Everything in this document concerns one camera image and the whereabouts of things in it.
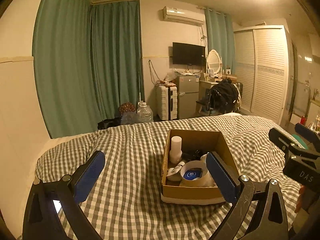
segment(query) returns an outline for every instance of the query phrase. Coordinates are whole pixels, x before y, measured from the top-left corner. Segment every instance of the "white louvered door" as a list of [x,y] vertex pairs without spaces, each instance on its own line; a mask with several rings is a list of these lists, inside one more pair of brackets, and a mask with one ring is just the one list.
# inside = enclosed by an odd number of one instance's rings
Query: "white louvered door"
[[243,84],[241,108],[250,111],[255,77],[255,52],[252,30],[235,33],[235,49],[237,81]]
[[253,35],[257,62],[251,112],[280,123],[288,76],[285,32],[255,29]]

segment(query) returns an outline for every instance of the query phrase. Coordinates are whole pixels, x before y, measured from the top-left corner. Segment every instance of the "green curtain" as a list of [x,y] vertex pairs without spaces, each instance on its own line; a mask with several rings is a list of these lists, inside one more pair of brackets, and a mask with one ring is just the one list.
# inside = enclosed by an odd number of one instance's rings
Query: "green curtain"
[[119,105],[144,99],[139,1],[94,5],[91,63],[100,114],[114,118]]
[[216,13],[214,10],[205,10],[205,19],[208,31],[208,50],[216,50],[222,58],[223,69],[230,68],[235,72],[235,40],[231,16]]
[[97,130],[102,120],[90,62],[88,0],[41,0],[32,54],[36,88],[51,138]]

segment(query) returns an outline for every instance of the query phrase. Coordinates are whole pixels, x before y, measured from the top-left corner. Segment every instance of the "blue gripper pad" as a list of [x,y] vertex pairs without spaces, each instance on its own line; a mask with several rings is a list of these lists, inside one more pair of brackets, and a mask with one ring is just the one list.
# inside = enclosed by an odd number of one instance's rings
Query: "blue gripper pad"
[[76,203],[87,199],[105,165],[105,156],[101,151],[95,151],[89,160],[78,167],[72,175],[74,199]]
[[236,203],[240,190],[238,179],[235,180],[234,175],[228,173],[228,166],[216,152],[208,153],[205,161],[207,169],[224,199],[229,203]]

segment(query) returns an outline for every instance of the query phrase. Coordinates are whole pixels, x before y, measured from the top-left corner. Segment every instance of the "white suitcase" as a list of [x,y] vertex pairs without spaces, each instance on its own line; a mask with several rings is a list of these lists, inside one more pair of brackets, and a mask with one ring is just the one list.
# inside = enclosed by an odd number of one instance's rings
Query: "white suitcase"
[[157,87],[157,107],[161,120],[175,120],[178,113],[177,87]]

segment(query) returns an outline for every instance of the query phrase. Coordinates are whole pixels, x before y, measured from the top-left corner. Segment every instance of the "refrigerator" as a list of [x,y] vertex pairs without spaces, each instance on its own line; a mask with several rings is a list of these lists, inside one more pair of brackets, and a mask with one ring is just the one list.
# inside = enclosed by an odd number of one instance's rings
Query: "refrigerator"
[[196,101],[199,99],[199,77],[177,77],[178,119],[196,117]]

